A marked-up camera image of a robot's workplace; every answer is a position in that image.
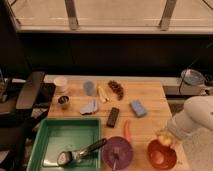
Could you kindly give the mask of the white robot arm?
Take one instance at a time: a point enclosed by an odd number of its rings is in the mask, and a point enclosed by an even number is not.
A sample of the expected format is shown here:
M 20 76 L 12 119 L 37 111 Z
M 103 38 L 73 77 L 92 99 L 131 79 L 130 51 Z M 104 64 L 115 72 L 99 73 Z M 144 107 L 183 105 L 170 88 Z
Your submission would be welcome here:
M 168 131 L 179 140 L 191 136 L 200 127 L 213 132 L 213 96 L 188 98 L 183 109 L 167 122 Z

